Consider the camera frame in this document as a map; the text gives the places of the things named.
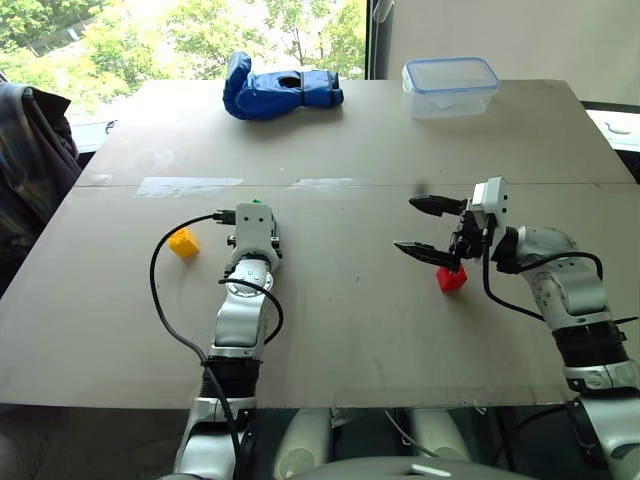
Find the table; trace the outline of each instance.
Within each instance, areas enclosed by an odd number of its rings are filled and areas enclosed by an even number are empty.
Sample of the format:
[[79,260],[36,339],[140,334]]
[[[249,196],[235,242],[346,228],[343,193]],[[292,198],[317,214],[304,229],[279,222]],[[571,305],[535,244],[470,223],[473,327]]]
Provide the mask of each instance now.
[[[344,90],[341,110],[247,123],[222,110],[220,83],[143,87],[0,301],[0,401],[188,406],[199,366],[156,318],[149,257],[172,226],[253,198],[281,227],[275,293],[286,314],[265,351],[259,406],[570,398],[547,327],[492,304],[479,265],[468,262],[470,281],[443,295],[435,267],[392,242],[448,244],[456,219],[410,207],[417,183],[463,198],[503,174],[513,225],[570,233],[602,258],[614,313],[637,314],[639,190],[571,91],[505,81],[486,117],[416,122],[399,109],[397,82],[344,82]],[[197,258],[167,250],[159,259],[168,317],[203,346],[224,298],[216,280],[230,228],[197,225]],[[492,281],[534,308],[523,279]],[[622,328],[637,359],[638,324]]]

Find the tree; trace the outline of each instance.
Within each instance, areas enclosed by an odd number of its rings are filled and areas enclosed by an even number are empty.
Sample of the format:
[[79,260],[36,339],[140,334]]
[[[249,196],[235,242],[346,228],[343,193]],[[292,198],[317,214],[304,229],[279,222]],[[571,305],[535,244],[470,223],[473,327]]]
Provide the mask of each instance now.
[[0,0],[0,46],[20,47],[90,17],[106,0]]
[[39,58],[12,42],[7,42],[0,50],[0,72],[4,72],[15,83],[33,85],[46,91],[56,88],[55,68],[51,59]]
[[84,42],[97,74],[122,79],[131,92],[145,80],[168,78],[155,61],[157,33],[136,24],[124,2],[113,0],[89,25]]
[[225,0],[186,0],[167,19],[175,49],[187,55],[198,79],[222,78],[229,57],[238,50],[260,55],[264,39],[255,28],[240,25]]
[[53,91],[71,100],[76,110],[93,113],[114,98],[131,93],[122,78],[111,72],[99,72],[88,51],[65,55],[57,60],[57,67]]
[[294,57],[301,67],[312,63],[311,24],[313,19],[322,19],[329,14],[327,1],[312,0],[310,5],[302,0],[265,0],[265,3],[269,11],[265,23],[285,34],[282,38],[285,53]]
[[320,57],[316,67],[333,70],[345,78],[363,78],[366,45],[366,4],[345,0],[334,20],[326,24],[319,37]]

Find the blue boxing glove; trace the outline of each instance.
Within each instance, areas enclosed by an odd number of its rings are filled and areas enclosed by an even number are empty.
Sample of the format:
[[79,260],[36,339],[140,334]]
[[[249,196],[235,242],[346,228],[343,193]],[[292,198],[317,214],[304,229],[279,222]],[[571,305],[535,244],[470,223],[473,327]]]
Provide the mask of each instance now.
[[227,112],[241,120],[277,117],[300,106],[333,107],[344,99],[338,74],[311,72],[251,72],[251,57],[236,52],[229,60],[222,100]]

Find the green foliage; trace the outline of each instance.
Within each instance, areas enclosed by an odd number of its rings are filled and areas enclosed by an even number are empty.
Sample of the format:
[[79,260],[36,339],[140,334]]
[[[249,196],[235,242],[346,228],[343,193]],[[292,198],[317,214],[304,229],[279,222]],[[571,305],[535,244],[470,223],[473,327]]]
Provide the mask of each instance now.
[[233,52],[259,55],[264,42],[255,28],[243,27],[232,17],[225,0],[183,1],[170,12],[167,31],[199,79],[222,78]]
[[0,46],[18,46],[89,18],[105,0],[0,0]]
[[320,34],[321,39],[327,40],[328,53],[318,58],[317,68],[337,71],[344,78],[364,78],[365,12],[364,0],[344,2],[338,15]]
[[0,50],[0,72],[6,72],[16,83],[27,83],[49,91],[56,88],[51,59],[36,57],[30,50],[15,44],[7,43]]
[[154,59],[155,33],[132,22],[123,2],[105,7],[85,31],[84,41],[96,72],[115,75],[132,92],[145,80],[168,78]]
[[269,17],[265,20],[267,27],[279,29],[285,33],[285,53],[294,57],[300,66],[308,63],[307,48],[303,39],[309,36],[309,9],[302,0],[265,0]]
[[[258,28],[238,16],[240,0],[177,2],[140,17],[123,0],[0,0],[0,71],[71,99],[78,113],[149,79],[222,78],[237,50],[277,62],[287,55],[343,78],[363,76],[366,0],[244,0],[251,11],[267,13],[252,19]],[[29,47],[88,17],[94,19],[81,40],[41,57]]]

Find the plastic container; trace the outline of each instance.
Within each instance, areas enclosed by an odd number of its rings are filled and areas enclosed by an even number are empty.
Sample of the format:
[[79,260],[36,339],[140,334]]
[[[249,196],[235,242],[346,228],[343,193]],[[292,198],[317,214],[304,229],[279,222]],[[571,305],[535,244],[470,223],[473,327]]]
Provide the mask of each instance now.
[[480,115],[499,86],[478,57],[411,60],[402,69],[403,101],[414,118]]

